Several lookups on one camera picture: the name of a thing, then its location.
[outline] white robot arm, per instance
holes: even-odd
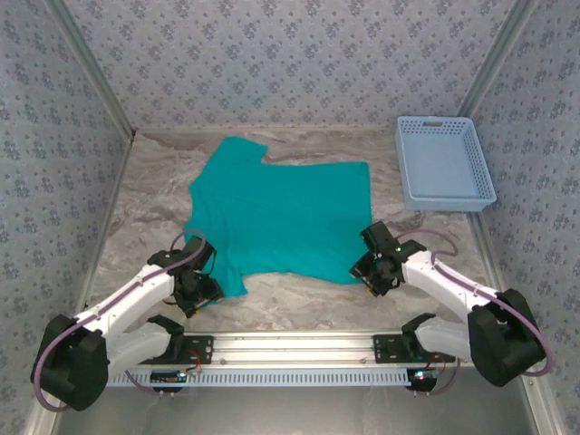
[[[361,236],[369,252],[353,266],[351,274],[362,279],[373,295],[385,295],[407,283],[441,301],[461,320],[445,322],[435,314],[411,320],[402,327],[409,353],[445,353],[471,360],[487,381],[499,387],[520,374],[549,372],[549,345],[537,329],[526,298],[518,291],[500,293],[473,282],[416,241],[401,244],[382,222],[366,228]],[[526,372],[544,358],[542,371]]]
[[[51,411],[41,389],[81,411],[101,395],[108,379],[143,361],[175,359],[183,327],[161,315],[139,329],[125,330],[153,305],[175,297],[187,317],[223,298],[218,283],[200,271],[215,255],[205,239],[193,237],[183,249],[159,251],[126,285],[74,318],[62,314],[47,325],[31,381],[36,397]]]
[[[351,274],[373,295],[385,295],[405,282],[440,300],[461,320],[451,323],[423,314],[404,325],[402,342],[411,358],[445,353],[470,359],[489,382],[503,386],[546,357],[520,293],[510,289],[500,294],[474,283],[414,240],[400,244],[382,222],[365,229],[362,238],[369,252]],[[218,283],[200,272],[212,255],[210,244],[191,238],[182,250],[152,256],[130,282],[94,307],[73,319],[55,317],[46,327],[31,376],[39,401],[44,399],[42,388],[81,411],[96,401],[110,377],[152,358],[175,361],[184,351],[179,324],[157,315],[131,333],[125,330],[171,295],[187,317],[221,299]],[[389,354],[389,349],[375,348],[375,356],[381,353]]]

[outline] gray marble table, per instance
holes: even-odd
[[[460,256],[444,261],[483,282],[479,254],[463,214],[405,209],[394,130],[140,131],[98,266],[93,304],[134,276],[152,253],[168,248],[191,215],[189,184],[226,135],[268,145],[264,162],[273,165],[368,161],[373,218],[387,223],[393,234],[421,227],[447,232],[457,241]],[[431,249],[445,247],[436,237],[415,238]],[[189,320],[178,308],[158,304],[141,321],[161,313],[189,331],[243,331],[392,329],[425,312],[455,319],[445,306],[408,285],[375,298],[362,284],[334,285],[291,274],[252,275],[244,281],[247,295],[211,305]]]

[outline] teal t-shirt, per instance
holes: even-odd
[[[189,188],[185,229],[203,231],[217,250],[211,276],[226,297],[247,292],[242,276],[267,272],[358,282],[349,270],[367,250],[360,233],[372,223],[368,164],[268,165],[266,151],[226,138]]]

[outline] wall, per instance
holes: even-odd
[[[541,4],[475,121],[498,193],[485,219],[501,268],[554,346],[552,382],[580,433],[580,5]]]
[[[68,0],[137,128],[455,115],[513,0]]]
[[[0,2],[0,433],[47,321],[79,296],[124,146],[40,0]]]

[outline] plastic basket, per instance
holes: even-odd
[[[471,119],[401,116],[396,142],[408,209],[481,211],[496,201]]]

